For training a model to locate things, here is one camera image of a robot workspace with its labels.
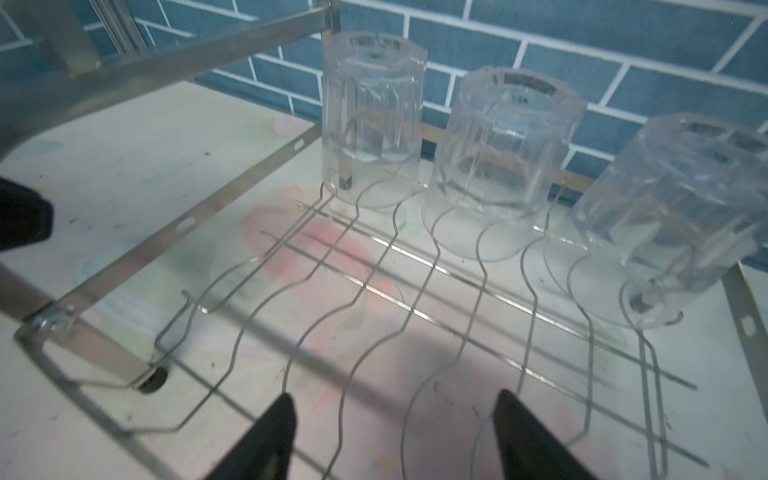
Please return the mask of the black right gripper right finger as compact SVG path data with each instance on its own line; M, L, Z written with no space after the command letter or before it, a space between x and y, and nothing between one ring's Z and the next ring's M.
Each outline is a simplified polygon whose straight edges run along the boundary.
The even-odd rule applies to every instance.
M499 392L492 422L505 479L595 479L511 391Z

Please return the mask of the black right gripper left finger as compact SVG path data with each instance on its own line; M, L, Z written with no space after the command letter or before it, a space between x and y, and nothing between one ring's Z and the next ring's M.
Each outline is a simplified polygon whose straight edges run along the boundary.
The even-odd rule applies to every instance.
M206 479L287 479L296 430L297 414L293 398L283 393Z

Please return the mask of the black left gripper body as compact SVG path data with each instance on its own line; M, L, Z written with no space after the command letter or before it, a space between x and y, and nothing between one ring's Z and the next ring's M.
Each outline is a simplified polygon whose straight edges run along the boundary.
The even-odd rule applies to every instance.
M1 251L39 243L50 238L53 204L38 192L1 179Z

